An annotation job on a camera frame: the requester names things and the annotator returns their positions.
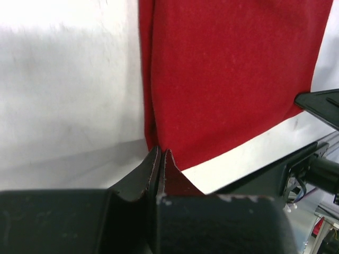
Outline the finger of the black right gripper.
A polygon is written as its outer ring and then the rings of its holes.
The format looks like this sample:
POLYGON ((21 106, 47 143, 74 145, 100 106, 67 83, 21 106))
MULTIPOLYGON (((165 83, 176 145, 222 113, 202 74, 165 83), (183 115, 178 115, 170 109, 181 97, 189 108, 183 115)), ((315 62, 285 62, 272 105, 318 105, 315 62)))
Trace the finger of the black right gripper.
POLYGON ((339 108, 338 89, 298 94, 294 103, 304 111, 338 130, 339 108))

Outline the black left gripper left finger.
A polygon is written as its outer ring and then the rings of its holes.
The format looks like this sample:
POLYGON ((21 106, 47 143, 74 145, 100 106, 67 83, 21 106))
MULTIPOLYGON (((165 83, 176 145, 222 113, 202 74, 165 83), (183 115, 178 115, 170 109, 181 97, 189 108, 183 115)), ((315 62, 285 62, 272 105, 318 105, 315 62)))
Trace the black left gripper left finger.
POLYGON ((139 166, 108 190, 126 202, 135 202, 148 192, 152 192, 158 176, 161 156, 161 148, 153 147, 139 166))

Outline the red t-shirt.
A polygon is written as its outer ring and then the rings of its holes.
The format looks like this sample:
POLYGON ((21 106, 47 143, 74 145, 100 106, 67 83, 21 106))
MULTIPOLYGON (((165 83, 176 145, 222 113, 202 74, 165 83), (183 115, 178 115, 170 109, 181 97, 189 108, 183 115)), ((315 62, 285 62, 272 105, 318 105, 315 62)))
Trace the red t-shirt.
POLYGON ((140 1, 149 148, 181 170, 298 113, 332 1, 140 1))

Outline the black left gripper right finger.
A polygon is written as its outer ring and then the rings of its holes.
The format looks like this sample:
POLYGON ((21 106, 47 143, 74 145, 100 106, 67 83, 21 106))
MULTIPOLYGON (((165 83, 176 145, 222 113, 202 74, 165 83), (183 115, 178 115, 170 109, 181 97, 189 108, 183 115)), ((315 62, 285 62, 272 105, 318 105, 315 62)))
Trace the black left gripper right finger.
POLYGON ((179 170, 170 149, 162 154, 156 196, 204 196, 179 170))

